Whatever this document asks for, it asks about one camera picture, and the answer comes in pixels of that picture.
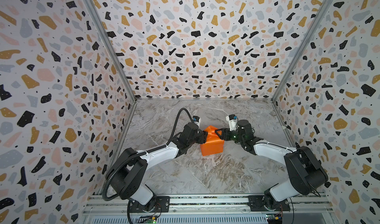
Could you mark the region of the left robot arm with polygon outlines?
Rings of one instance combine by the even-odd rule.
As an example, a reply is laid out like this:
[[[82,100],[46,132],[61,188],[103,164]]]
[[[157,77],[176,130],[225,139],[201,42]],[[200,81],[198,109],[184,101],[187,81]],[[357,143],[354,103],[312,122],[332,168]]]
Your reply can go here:
[[[182,132],[161,146],[141,151],[133,148],[124,150],[105,176],[103,200],[111,201],[119,197],[122,200],[136,201],[143,206],[153,205],[156,195],[142,182],[146,171],[186,154],[196,143],[206,143],[207,136],[208,132],[190,122],[184,126]]]

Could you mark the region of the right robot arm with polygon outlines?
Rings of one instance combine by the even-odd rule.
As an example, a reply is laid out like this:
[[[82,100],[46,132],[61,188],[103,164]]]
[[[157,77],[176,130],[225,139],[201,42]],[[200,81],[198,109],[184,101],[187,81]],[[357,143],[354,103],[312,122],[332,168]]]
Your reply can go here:
[[[279,162],[287,169],[288,178],[264,191],[263,202],[267,207],[297,195],[318,195],[317,188],[328,181],[328,175],[310,148],[294,148],[271,143],[254,134],[247,120],[228,120],[229,127],[215,133],[221,140],[233,141],[244,151]]]

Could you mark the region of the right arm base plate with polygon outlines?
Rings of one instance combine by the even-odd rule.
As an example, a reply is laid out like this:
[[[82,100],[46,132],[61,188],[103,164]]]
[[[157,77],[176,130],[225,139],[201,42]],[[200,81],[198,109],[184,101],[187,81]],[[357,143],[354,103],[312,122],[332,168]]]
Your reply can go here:
[[[269,197],[269,195],[249,195],[248,206],[252,212],[264,212],[264,211],[290,211],[291,207],[289,202],[283,200],[281,202]]]

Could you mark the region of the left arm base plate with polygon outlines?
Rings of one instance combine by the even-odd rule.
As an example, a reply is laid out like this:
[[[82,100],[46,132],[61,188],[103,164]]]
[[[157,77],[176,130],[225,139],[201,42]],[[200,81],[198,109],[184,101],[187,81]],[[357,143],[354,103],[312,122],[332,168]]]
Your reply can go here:
[[[142,205],[137,201],[129,204],[130,213],[168,213],[170,196],[153,196],[147,204]]]

